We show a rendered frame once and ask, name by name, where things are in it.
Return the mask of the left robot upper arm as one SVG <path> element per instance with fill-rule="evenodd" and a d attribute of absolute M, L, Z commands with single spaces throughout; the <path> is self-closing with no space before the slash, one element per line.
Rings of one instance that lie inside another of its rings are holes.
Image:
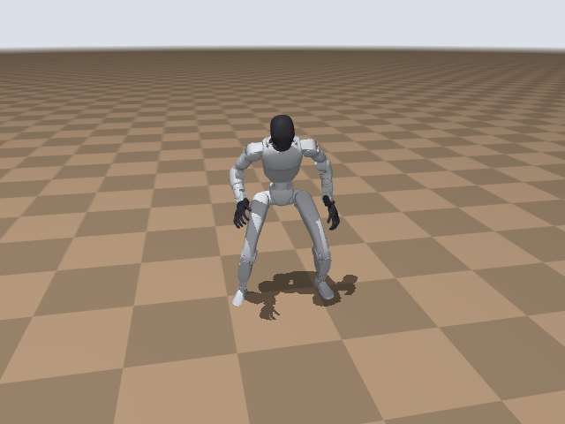
<path fill-rule="evenodd" d="M 318 171 L 327 171 L 326 161 L 329 159 L 325 156 L 325 153 L 320 149 L 316 140 L 313 139 L 300 140 L 300 145 L 304 156 L 311 157 L 316 162 L 315 165 Z"/>

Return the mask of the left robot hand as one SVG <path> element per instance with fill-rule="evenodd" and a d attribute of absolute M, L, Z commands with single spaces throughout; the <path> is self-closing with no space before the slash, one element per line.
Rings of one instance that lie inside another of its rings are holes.
<path fill-rule="evenodd" d="M 338 224 L 340 223 L 340 219 L 339 219 L 339 216 L 338 216 L 338 212 L 337 212 L 337 209 L 336 209 L 336 207 L 335 207 L 335 205 L 334 205 L 335 202 L 334 202 L 334 201 L 330 201 L 330 199 L 328 198 L 327 195 L 324 195 L 324 196 L 323 196 L 323 201 L 324 201 L 325 206 L 328 207 L 328 213 L 329 213 L 329 215 L 328 215 L 328 221 L 327 221 L 327 223 L 329 223 L 329 222 L 330 222 L 330 219 L 332 218 L 332 226 L 331 226 L 331 228 L 329 228 L 329 229 L 332 231 L 332 230 L 334 230 L 334 229 L 338 226 Z"/>

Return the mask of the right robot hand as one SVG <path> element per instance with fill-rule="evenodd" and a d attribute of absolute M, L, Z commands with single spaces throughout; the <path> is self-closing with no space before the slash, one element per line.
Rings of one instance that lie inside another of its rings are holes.
<path fill-rule="evenodd" d="M 250 212 L 252 211 L 248 206 L 249 206 L 250 201 L 246 198 L 244 198 L 242 201 L 239 201 L 237 203 L 237 210 L 235 212 L 235 216 L 234 216 L 234 224 L 238 227 L 238 229 L 240 229 L 240 227 L 237 225 L 239 224 L 241 227 L 243 227 L 243 225 L 240 223 L 240 220 L 243 224 L 246 224 L 246 222 L 244 221 L 243 217 L 247 220 L 250 221 L 249 218 L 246 216 L 245 211 L 248 209 Z M 243 217 L 242 217 L 243 215 Z M 240 219 L 240 220 L 239 220 Z"/>

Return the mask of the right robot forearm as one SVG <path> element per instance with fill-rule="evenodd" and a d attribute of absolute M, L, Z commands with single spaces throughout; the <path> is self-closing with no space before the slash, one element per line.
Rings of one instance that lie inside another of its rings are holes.
<path fill-rule="evenodd" d="M 247 193 L 245 192 L 245 189 L 244 189 L 243 180 L 236 178 L 236 174 L 235 174 L 234 169 L 230 169 L 229 179 L 230 179 L 230 187 L 231 187 L 231 189 L 233 189 L 233 193 L 235 194 L 236 202 L 242 201 L 244 198 L 247 199 Z M 249 206 L 250 206 L 250 203 L 249 203 Z"/>

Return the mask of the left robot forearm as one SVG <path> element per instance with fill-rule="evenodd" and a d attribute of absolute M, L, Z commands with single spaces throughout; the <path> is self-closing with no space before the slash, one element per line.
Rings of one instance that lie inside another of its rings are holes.
<path fill-rule="evenodd" d="M 333 171 L 331 167 L 331 162 L 329 160 L 326 161 L 326 170 L 327 171 L 324 171 L 320 174 L 321 188 L 322 188 L 321 199 L 323 201 L 323 196 L 327 195 L 330 201 L 333 201 L 334 200 L 333 183 L 332 183 Z"/>

